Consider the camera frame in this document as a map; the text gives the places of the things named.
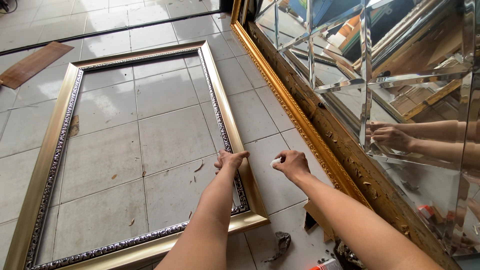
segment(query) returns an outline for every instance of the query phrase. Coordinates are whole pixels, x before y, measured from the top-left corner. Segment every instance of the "silver ornate inner trim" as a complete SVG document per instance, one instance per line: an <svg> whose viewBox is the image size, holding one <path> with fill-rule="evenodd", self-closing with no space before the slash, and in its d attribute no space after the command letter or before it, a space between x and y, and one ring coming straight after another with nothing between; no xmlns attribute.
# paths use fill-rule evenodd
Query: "silver ornate inner trim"
<svg viewBox="0 0 480 270"><path fill-rule="evenodd" d="M167 228L155 231L155 232L143 234L143 235L140 235L140 236L137 236L137 237L125 240L125 241L121 241L121 242L113 243L111 245L106 245L106 246L103 246L103 247L99 247L99 248L96 248L96 249L93 249L93 250L90 250L90 251L87 251L87 252L84 252L84 253L81 253L81 254L70 256L70 257L67 257L67 258L62 258L62 259L55 260L55 261L52 261L52 262L49 262L49 263L46 263L46 264L34 266L34 261L36 259L36 254L38 252L39 240L41 239L43 226L45 224L45 217L46 217L47 210L48 210L48 204L49 204L49 201L50 201L51 191L52 191L52 188L53 188L53 185L54 185L54 182L55 182L55 177L56 177L56 174L57 174L58 165L59 165L61 154L62 154L62 151L63 151L63 146L64 146L64 143L65 143L65 140L66 140L66 134L68 132L70 120L71 120L71 117L72 117L73 109L74 109L75 102L76 102L76 99L77 99L77 96L78 96L78 90L79 90L79 87L80 87L80 82L82 80L82 76L83 76L84 71L99 69L99 68L106 68L106 67L111 67L111 66L117 66L117 65L122 65L122 64L128 64L128 63L137 62L137 61L159 59L159 58L163 58L163 57L167 57L167 56L182 55L182 54L187 54L187 53L191 53L191 52L195 52L195 51L198 53L198 56L200 57L201 65L202 65L203 70L204 70L204 74L205 74L205 78L207 80L208 89L210 91L210 97L212 99L212 104L213 104L213 107L214 107L214 110L215 110L215 115L216 115L216 118L217 118L218 126L220 128L220 132L222 134L223 142L224 142L224 145L225 145L225 150L230 152L230 153L233 153L233 150L232 150L232 147L231 147L231 144L230 144L230 140L228 138L227 130L225 128L225 124L223 122L223 118L222 118L222 115L221 115L221 112L220 112L220 107L219 107L218 101L216 99L215 91L213 89L213 86L212 86L212 83L211 83L211 80L210 80L210 75L208 74L208 71L206 69L206 64L205 64L205 61L204 61L204 56L203 56L201 48L184 49L184 50L178 50L178 51L174 51L174 52L160 53L160 54L149 55L149 56L144 56L144 57L137 57L137 58L121 60L121 61L113 61L113 62L109 62L109 63L104 63L104 64L93 65L93 66L88 66L88 67L81 68L79 70L78 74L77 74L75 84L74 84L74 87L73 87L73 91L72 91L72 95L70 96L69 105L68 105L68 108L67 108L67 112L65 114L65 118L64 118L62 129L61 129L61 132L60 132L59 140L58 140L58 143L57 143L57 148L56 148L55 155L54 155L54 158L53 158L53 161L52 161L52 165L50 167L50 173L48 174L48 180L47 180L47 184L45 186L45 191L44 191L44 194L43 194L43 197L42 197L42 203L41 203L40 209L38 211L37 220L36 220L36 224L35 224L35 229L32 233L32 240L30 241L30 247L29 247L29 250L28 250L28 255L27 255L27 258L26 258L26 261L25 261L25 267L24 267L25 270L58 269L58 268L68 266L68 265L71 265L71 264L74 264L74 263L78 263L78 262L81 262L81 261L84 261L84 260L87 260L87 259L96 258L96 257L102 256L102 255L105 255L105 254L108 254L108 253L111 253L111 252L114 252L114 251L117 251L117 250L121 250L121 249L124 249L124 248L127 248L127 247L131 247L131 246L134 246L134 245L139 245L139 244L142 244L142 243L145 243L145 242L148 242L148 241L152 241L152 240L155 240L155 239L158 239L158 238L162 238L162 237L165 237L165 236L168 236L168 235L172 235L172 234L175 234L175 233L180 233L180 232L183 232L183 230L185 230L185 227L187 226L188 221L177 224L177 225L173 225L173 226L170 226L170 227L167 227ZM238 193L239 198L240 198L241 205L233 207L232 211L231 211L231 215L236 215L236 214L239 214L239 213L242 213L242 212L245 212L245 211L249 210L248 201L247 201L247 198L245 196L245 192L243 190L243 185L242 185L242 182L241 182L241 178L240 178L240 175L239 175L238 172L235 175L234 183L235 183L235 187L237 189L237 193Z"/></svg>

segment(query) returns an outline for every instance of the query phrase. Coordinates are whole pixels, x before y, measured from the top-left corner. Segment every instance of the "ornate gold frame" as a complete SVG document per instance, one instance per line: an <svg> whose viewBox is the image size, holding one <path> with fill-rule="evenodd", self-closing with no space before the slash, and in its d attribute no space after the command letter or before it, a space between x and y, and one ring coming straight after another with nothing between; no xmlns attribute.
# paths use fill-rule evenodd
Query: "ornate gold frame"
<svg viewBox="0 0 480 270"><path fill-rule="evenodd" d="M262 77L278 99L278 102L282 105L285 113L287 113L288 117L297 128L303 140L308 145L313 155L317 158L317 161L320 163L335 188L372 209L363 194L352 181L351 177L333 154L332 150L313 127L312 122L310 122L307 116L303 113L298 103L285 88L265 57L248 36L245 29L243 29L238 18L240 6L241 0L234 0L230 27L247 51L257 69L262 74Z"/></svg>
<svg viewBox="0 0 480 270"><path fill-rule="evenodd" d="M230 110L227 95L220 81L207 41L203 40L70 63L38 154L12 237L4 270L49 269L47 265L34 267L32 265L33 257L35 256L36 246L43 228L51 189L62 155L62 145L66 139L65 135L70 124L83 70L99 69L112 65L158 59L190 52L198 52L204 73L207 75L207 79L210 79L209 82L207 81L207 84L211 86L210 95L212 99L215 97L217 101L216 113L219 111L218 114L220 114L220 118L223 120L223 126L220 125L220 130L222 135L226 133L224 135L225 145L227 146L229 141L230 149L234 153L244 150L237 125ZM243 160L238 173L248 204L246 209L235 212L238 214L231 216L228 228L229 233L243 232L270 223L257 182L247 159ZM173 229L172 227L167 228L168 232L156 231L148 235L99 248L99 255L95 255L97 250L94 250L86 252L88 254L83 253L65 260L56 261L56 265L52 265L52 267L61 267L61 269L65 270L105 270L131 267L167 253L176 243L185 226L186 223L184 222L172 226L175 227Z"/></svg>

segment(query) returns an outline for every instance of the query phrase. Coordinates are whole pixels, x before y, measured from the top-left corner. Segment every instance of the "carved gold molding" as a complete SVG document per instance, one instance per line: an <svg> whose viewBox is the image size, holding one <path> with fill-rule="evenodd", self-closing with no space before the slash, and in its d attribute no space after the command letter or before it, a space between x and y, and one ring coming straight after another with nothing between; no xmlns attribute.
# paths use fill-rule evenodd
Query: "carved gold molding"
<svg viewBox="0 0 480 270"><path fill-rule="evenodd" d="M253 63L262 74L262 77L274 93L278 102L280 102L283 110L285 110L285 113L288 115L295 128L297 128L301 137L310 148L310 151L312 151L313 155L320 163L321 167L330 178L335 188L372 209L363 194L360 192L336 156L333 154L332 150L320 137L312 125L312 122L310 122L310 120L304 114L293 96L285 88L265 57L261 54L250 36L248 36L245 29L243 29L241 26L240 22L238 21L240 2L241 0L235 0L234 2L232 20L230 24L230 27L239 39L240 43L247 51Z"/></svg>

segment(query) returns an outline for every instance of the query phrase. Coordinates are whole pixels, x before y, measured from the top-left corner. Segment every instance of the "white cotton ball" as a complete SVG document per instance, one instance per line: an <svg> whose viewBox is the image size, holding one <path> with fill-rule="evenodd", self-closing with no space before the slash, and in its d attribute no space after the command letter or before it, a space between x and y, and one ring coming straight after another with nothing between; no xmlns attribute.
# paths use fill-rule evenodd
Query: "white cotton ball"
<svg viewBox="0 0 480 270"><path fill-rule="evenodd" d="M282 163L282 158L278 158L278 159L276 159L276 160L273 160L273 161L270 163L270 166L272 166L272 168L273 168L273 164L275 164L275 163Z"/></svg>

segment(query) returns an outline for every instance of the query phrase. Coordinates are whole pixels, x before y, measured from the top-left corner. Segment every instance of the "electric cable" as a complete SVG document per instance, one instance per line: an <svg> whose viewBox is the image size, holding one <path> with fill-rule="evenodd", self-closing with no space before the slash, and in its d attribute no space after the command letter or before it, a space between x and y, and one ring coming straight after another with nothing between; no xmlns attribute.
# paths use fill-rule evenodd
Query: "electric cable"
<svg viewBox="0 0 480 270"><path fill-rule="evenodd" d="M10 13L14 12L14 11L17 10L17 8L18 8L18 2L17 2L17 0L15 0L15 4L16 4L16 5L15 5L15 8L14 8L12 11L9 11L9 12L0 12L0 14L10 14Z"/></svg>

